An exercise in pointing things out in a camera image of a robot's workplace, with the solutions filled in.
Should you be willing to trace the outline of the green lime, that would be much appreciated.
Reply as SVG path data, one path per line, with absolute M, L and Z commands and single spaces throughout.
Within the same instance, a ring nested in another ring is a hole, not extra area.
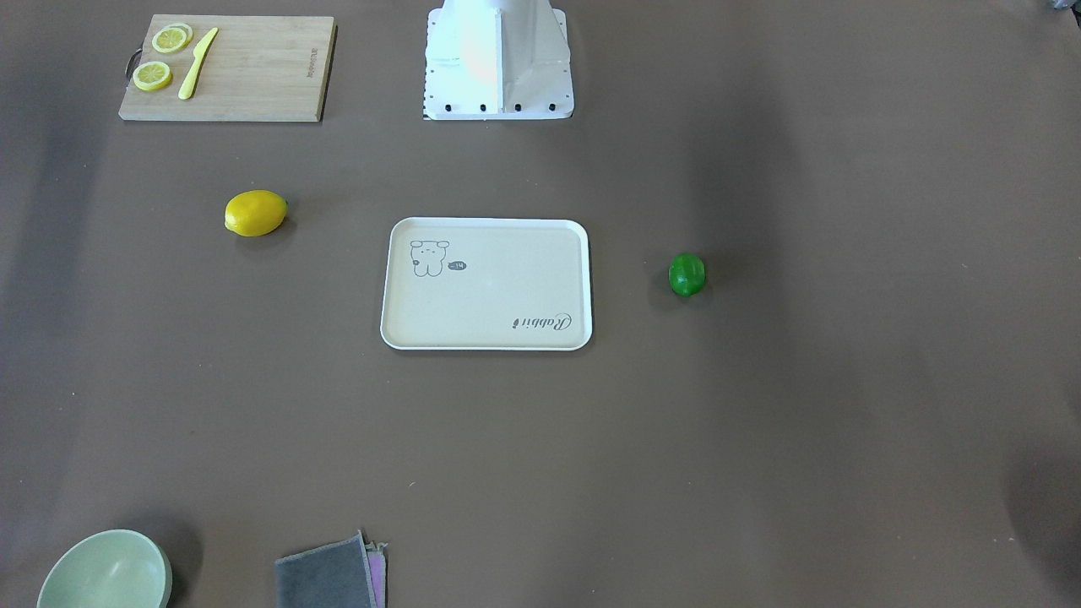
M 707 282 L 705 262 L 697 254 L 681 252 L 671 260 L 668 280 L 673 293 L 682 298 L 695 296 Z

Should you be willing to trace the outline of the yellow lemon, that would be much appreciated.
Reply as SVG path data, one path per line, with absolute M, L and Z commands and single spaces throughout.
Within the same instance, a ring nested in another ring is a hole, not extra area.
M 286 199 L 266 189 L 239 193 L 226 204 L 224 227 L 241 237 L 261 237 L 281 227 Z

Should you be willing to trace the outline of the beige rabbit tray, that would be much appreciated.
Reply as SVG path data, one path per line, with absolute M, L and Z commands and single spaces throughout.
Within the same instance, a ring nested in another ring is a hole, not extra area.
M 578 351 L 592 336 L 589 237 L 574 220 L 402 219 L 381 335 L 396 351 Z

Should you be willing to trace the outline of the pink folded cloth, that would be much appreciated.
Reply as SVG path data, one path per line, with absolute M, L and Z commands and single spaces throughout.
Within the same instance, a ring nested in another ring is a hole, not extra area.
M 385 543 L 368 543 L 368 572 L 371 579 L 371 589 L 374 597 L 374 605 L 385 608 L 387 605 L 387 570 L 388 561 L 385 555 Z

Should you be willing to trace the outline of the grey folded cloth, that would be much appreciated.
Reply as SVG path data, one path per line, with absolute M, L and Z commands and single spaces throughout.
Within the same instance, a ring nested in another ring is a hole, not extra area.
M 278 607 L 375 607 L 362 531 L 273 561 Z

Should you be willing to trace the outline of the bamboo cutting board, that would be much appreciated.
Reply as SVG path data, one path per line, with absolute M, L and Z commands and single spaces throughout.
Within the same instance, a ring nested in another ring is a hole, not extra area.
M 186 23 L 193 38 L 184 50 L 154 50 L 154 34 Z M 193 47 L 221 27 L 209 48 L 190 100 L 179 85 L 193 62 Z M 159 91 L 126 85 L 119 117 L 126 121 L 318 122 L 322 118 L 337 24 L 331 16 L 152 15 L 142 60 L 166 62 L 173 80 Z

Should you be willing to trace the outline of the yellow plastic knife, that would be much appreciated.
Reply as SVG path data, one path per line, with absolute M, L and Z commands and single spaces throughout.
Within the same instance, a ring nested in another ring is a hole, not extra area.
M 199 82 L 200 72 L 204 66 L 204 60 L 209 48 L 213 45 L 215 37 L 219 34 L 221 27 L 213 27 L 209 30 L 204 37 L 202 37 L 196 47 L 193 47 L 193 62 L 188 72 L 185 74 L 185 78 L 179 85 L 177 93 L 178 100 L 190 100 L 193 96 L 193 90 L 197 88 Z

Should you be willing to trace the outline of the lower lemon slice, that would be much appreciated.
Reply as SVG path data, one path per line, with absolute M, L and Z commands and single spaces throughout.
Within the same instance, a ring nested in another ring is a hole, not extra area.
M 173 70 L 162 61 L 142 62 L 133 69 L 130 81 L 139 91 L 159 91 L 173 80 Z

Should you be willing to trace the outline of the lemon slice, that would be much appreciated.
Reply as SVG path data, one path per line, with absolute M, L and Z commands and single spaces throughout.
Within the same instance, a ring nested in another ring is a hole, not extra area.
M 130 81 L 139 91 L 159 91 L 173 80 L 173 70 L 162 61 L 142 62 L 133 69 Z
M 184 50 L 193 38 L 193 27 L 186 23 L 166 24 L 154 34 L 151 45 L 162 54 L 172 54 Z

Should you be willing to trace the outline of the upper lemon slice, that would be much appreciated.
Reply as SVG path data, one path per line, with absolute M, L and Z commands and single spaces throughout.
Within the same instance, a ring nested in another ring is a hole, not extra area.
M 172 54 L 184 50 L 193 38 L 193 27 L 186 23 L 166 24 L 154 34 L 151 45 L 162 54 Z

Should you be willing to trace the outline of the light green bowl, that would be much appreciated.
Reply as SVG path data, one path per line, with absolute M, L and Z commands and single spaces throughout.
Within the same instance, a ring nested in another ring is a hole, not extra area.
M 38 607 L 166 607 L 172 566 L 148 536 L 109 529 L 88 536 L 55 561 Z

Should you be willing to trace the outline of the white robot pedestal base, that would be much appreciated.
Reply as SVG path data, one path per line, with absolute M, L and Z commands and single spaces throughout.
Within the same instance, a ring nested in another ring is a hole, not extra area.
M 427 15 L 425 60 L 426 120 L 574 114 L 568 15 L 548 1 L 445 1 Z

